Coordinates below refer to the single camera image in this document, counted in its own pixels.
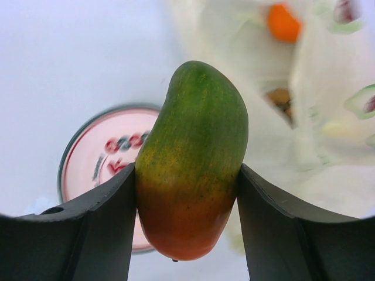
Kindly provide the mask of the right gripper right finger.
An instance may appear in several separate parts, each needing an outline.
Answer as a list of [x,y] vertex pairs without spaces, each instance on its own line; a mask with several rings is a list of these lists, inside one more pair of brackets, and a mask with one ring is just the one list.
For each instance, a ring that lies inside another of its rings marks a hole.
[[251,280],[373,280],[374,218],[312,205],[248,166],[238,175],[238,210]]

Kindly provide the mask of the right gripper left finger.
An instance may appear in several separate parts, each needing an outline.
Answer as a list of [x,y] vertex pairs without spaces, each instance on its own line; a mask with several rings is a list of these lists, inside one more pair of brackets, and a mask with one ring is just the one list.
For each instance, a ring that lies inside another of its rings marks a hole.
[[127,280],[134,165],[39,215],[1,217],[2,280]]

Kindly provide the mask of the white plate red characters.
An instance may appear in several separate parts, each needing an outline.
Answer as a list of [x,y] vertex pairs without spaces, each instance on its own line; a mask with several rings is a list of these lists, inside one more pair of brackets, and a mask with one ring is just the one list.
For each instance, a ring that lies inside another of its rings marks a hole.
[[159,111],[152,104],[120,104],[89,119],[74,134],[60,161],[60,201],[105,183],[134,162]]

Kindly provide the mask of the green orange fake mango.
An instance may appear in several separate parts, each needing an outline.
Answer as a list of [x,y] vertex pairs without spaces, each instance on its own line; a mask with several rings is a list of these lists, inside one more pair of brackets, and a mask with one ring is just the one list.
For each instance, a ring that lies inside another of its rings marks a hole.
[[179,66],[135,161],[140,222],[158,252],[192,261],[213,249],[247,144],[248,112],[232,82],[201,61]]

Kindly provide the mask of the pale yellow plastic bag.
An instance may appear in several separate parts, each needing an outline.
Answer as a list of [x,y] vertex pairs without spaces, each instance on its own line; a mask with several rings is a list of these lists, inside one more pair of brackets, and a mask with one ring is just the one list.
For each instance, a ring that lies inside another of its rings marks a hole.
[[[374,2],[286,1],[303,22],[283,43],[271,1],[168,1],[188,58],[237,87],[249,115],[245,163],[281,189],[355,218],[374,215]],[[286,88],[293,124],[266,97]]]

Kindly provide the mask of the orange fake fruit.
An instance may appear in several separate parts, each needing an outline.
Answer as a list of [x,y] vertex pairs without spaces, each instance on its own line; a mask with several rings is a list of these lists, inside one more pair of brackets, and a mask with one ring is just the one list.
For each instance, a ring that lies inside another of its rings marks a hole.
[[271,5],[267,15],[267,28],[276,40],[296,43],[302,29],[302,22],[295,18],[286,3]]

